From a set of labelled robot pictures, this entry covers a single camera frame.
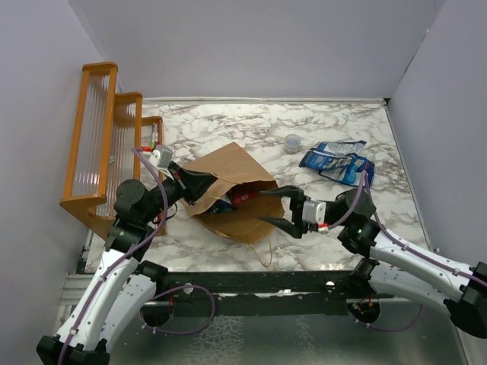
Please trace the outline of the dark blue snack bag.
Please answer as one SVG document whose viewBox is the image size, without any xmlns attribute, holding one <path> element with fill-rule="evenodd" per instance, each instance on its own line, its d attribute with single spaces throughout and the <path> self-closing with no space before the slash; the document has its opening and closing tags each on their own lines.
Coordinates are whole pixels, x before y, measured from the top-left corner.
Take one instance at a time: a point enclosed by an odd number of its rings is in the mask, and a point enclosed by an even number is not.
<svg viewBox="0 0 487 365">
<path fill-rule="evenodd" d="M 357 154 L 341 157 L 326 157 L 324 165 L 318 170 L 320 176 L 346 186 L 358 186 L 361 174 L 367 173 L 366 180 L 371 186 L 374 180 L 375 164 Z"/>
</svg>

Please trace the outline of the blue green snack bag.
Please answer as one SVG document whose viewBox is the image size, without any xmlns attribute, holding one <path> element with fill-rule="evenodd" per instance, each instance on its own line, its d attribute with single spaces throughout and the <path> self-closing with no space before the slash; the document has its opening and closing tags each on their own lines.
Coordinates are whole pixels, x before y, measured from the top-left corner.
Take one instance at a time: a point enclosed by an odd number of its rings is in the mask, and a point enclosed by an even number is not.
<svg viewBox="0 0 487 365">
<path fill-rule="evenodd" d="M 206 211 L 208 214 L 220 214 L 236 211 L 237 207 L 232 205 L 228 198 L 217 199 Z"/>
</svg>

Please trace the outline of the brown paper bag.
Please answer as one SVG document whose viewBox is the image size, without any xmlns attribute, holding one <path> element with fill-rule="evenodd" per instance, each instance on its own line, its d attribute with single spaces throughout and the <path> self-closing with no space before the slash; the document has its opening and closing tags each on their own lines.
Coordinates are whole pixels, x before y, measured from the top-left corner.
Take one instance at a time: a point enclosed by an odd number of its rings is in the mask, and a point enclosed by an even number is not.
<svg viewBox="0 0 487 365">
<path fill-rule="evenodd" d="M 211 232 L 249 247 L 270 239 L 275 228 L 259 218 L 282 218 L 285 210 L 279 198 L 261 192 L 278 184 L 244 148 L 232 142 L 183 168 L 216 178 L 194 205 L 184 205 L 189 216 Z"/>
</svg>

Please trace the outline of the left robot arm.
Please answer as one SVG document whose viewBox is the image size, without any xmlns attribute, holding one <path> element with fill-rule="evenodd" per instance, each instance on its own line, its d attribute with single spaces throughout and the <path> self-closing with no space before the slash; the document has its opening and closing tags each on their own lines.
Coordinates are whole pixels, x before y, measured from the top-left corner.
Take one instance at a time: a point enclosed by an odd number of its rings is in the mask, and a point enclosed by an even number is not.
<svg viewBox="0 0 487 365">
<path fill-rule="evenodd" d="M 168 282 L 158 265 L 140 268 L 157 229 L 150 223 L 183 199 L 198 201 L 216 176 L 169 163 L 171 177 L 147 189 L 127 179 L 116 190 L 116 220 L 98 268 L 72 314 L 54 336 L 44 336 L 37 354 L 44 364 L 107 364 L 110 352 L 135 314 L 163 298 Z"/>
</svg>

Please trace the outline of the light blue snack bag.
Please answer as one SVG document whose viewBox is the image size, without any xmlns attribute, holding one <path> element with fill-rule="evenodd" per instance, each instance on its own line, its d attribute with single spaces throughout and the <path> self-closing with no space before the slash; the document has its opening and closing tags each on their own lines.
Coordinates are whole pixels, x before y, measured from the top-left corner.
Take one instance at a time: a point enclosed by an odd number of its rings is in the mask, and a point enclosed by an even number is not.
<svg viewBox="0 0 487 365">
<path fill-rule="evenodd" d="M 331 142 L 322 141 L 311 148 L 301 159 L 299 167 L 319 171 L 345 169 L 351 166 L 358 154 L 367 144 L 366 141 Z"/>
</svg>

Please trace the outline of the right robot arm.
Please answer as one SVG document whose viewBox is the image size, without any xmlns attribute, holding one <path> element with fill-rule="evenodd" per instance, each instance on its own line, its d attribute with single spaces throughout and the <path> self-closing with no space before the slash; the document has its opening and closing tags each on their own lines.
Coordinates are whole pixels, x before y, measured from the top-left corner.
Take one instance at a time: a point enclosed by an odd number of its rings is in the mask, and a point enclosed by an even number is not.
<svg viewBox="0 0 487 365">
<path fill-rule="evenodd" d="M 380 223 L 369 191 L 350 189 L 332 201 L 314 201 L 295 186 L 266 191 L 289 198 L 291 220 L 261 217 L 295 239 L 341 227 L 338 239 L 362 257 L 349 279 L 357 297 L 388 294 L 448 314 L 460 330 L 486 337 L 486 264 L 471 266 L 403 239 Z"/>
</svg>

